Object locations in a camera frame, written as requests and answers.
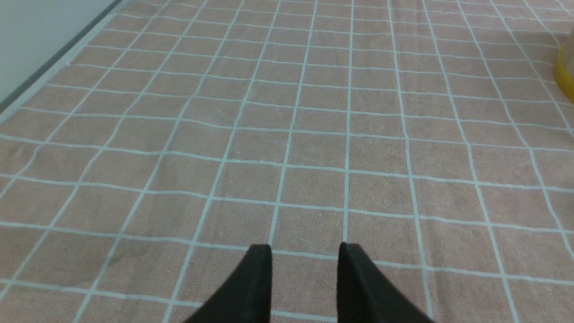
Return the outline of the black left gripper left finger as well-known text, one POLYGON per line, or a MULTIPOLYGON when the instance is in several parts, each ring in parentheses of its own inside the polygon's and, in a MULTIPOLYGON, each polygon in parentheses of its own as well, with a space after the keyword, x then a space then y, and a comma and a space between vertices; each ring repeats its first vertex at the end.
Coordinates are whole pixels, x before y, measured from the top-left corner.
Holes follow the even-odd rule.
POLYGON ((251 245, 224 283, 185 322, 268 323, 271 288, 271 248, 251 245))

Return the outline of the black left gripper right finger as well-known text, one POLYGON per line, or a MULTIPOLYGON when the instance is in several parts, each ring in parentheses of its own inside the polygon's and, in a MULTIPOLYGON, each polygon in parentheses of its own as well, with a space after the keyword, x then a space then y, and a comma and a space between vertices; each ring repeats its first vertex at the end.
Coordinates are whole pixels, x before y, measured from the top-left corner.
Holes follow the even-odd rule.
POLYGON ((339 323, 431 323, 359 244, 341 243, 337 265, 339 323))

